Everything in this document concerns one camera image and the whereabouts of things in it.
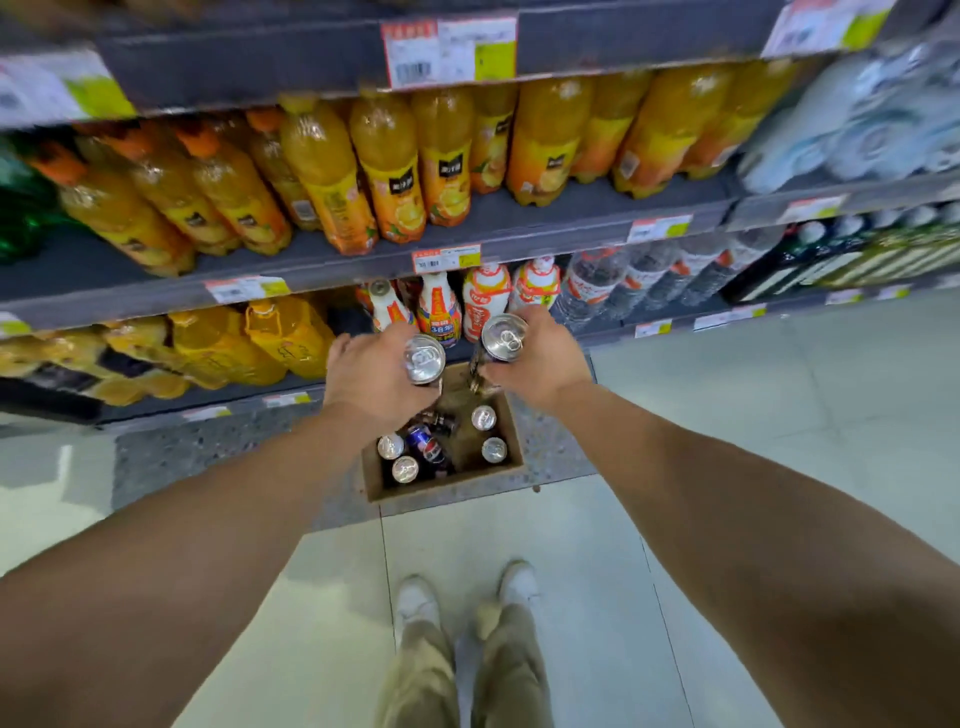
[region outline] soda can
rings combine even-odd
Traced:
[[[480,367],[488,362],[510,363],[523,350],[527,322],[512,313],[491,316],[477,340],[470,359],[470,391],[474,394],[492,394],[496,387],[480,374]]]
[[[488,437],[480,448],[480,454],[488,463],[502,463],[507,457],[507,444],[499,437]]]
[[[419,472],[420,463],[417,462],[416,458],[410,457],[410,455],[398,457],[394,461],[394,465],[390,468],[390,473],[393,475],[394,480],[401,485],[412,483],[417,479]]]

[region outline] khaki pants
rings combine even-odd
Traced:
[[[459,728],[453,649],[430,622],[403,632],[390,667],[376,728]],[[550,691],[533,617],[510,604],[484,642],[473,688],[471,728],[553,728]]]

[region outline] orange juice bottle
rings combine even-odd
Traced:
[[[350,110],[350,136],[370,181],[380,233],[395,243],[420,240],[426,213],[417,170],[417,120],[406,98],[361,96]]]
[[[723,105],[732,64],[667,68],[650,83],[613,165],[613,186],[634,198],[663,190]]]
[[[577,182],[588,184],[610,172],[652,78],[647,69],[597,77],[590,119],[570,170]]]
[[[787,92],[799,68],[800,64],[790,59],[740,63],[727,100],[687,151],[681,171],[694,180],[719,172]]]
[[[39,145],[29,162],[58,187],[63,211],[155,276],[192,271],[190,242],[140,197],[130,179],[87,166],[56,142]]]
[[[434,225],[460,225],[470,212],[473,93],[465,86],[417,91],[410,106],[417,118],[427,215]]]
[[[326,355],[336,338],[313,306],[300,296],[251,301],[247,335],[297,376],[326,376]]]
[[[290,224],[246,153],[206,124],[177,127],[193,159],[193,178],[255,253],[276,255],[290,245]]]
[[[244,334],[243,316],[232,308],[220,305],[167,316],[174,323],[174,349],[204,370],[261,387],[276,384],[287,374]]]
[[[143,129],[120,127],[106,141],[132,163],[129,173],[137,191],[199,252],[226,255],[240,247],[240,237],[194,182],[183,154],[161,145]]]
[[[514,122],[516,84],[479,85],[473,89],[476,122],[470,145],[470,186],[485,195],[503,185],[507,146]]]
[[[367,196],[357,186],[357,160],[347,125],[326,102],[281,95],[287,112],[280,146],[303,182],[326,239],[344,255],[368,253],[377,240]]]
[[[595,81],[586,77],[520,85],[507,189],[521,205],[543,207],[564,191],[590,115],[594,86]]]

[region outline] price label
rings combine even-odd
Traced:
[[[414,273],[440,273],[457,271],[461,268],[474,268],[480,265],[480,243],[461,245],[456,248],[435,248],[430,251],[413,253]]]
[[[648,240],[662,240],[667,237],[686,235],[693,215],[674,215],[673,217],[652,217],[647,220],[635,220],[627,235],[627,245],[644,243]]]
[[[290,286],[282,278],[272,276],[244,276],[229,280],[207,280],[206,290],[217,303],[241,303],[269,299],[273,296],[286,296]]]
[[[390,88],[516,77],[516,15],[382,23]]]

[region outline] cardboard box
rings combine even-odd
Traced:
[[[364,448],[360,455],[367,500],[376,503],[425,490],[448,488],[484,475],[508,473],[523,467],[523,452],[507,396],[503,392],[486,398],[474,395],[469,389],[469,377],[469,364],[447,366],[444,370],[444,393],[435,405],[437,411],[453,414],[460,423],[452,438],[437,438],[453,461],[454,474],[401,485],[391,475],[393,461],[380,457],[376,451],[376,443],[372,443]],[[496,425],[488,432],[480,432],[470,423],[470,413],[479,404],[489,404],[496,412]],[[507,457],[502,463],[492,465],[484,460],[480,453],[484,440],[489,437],[502,438],[507,444]]]

